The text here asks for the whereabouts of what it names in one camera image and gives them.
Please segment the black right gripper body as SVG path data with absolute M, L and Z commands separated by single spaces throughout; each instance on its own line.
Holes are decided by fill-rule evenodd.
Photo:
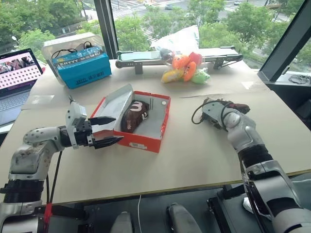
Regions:
M 221 116 L 216 117 L 216 119 L 212 118 L 210 115 L 206 113 L 202 113 L 201 120 L 207 120 L 213 127 L 219 130 L 225 130 L 225 127 L 222 124 Z

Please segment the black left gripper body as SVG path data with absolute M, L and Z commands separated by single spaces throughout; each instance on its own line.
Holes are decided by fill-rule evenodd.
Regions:
M 92 131 L 92 125 L 89 120 L 82 123 L 76 128 L 74 133 L 75 140 L 78 146 L 94 146 L 94 136 Z

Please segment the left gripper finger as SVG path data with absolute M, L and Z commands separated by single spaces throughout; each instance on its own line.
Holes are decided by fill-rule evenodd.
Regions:
M 100 116 L 100 117 L 93 117 L 88 119 L 89 126 L 93 125 L 106 125 L 109 124 L 116 119 L 110 116 Z
M 112 146 L 119 141 L 121 141 L 124 137 L 123 136 L 111 136 L 111 137 L 106 137 L 101 140 L 93 140 L 93 147 L 95 149 L 100 149 L 100 148 L 105 148 Z

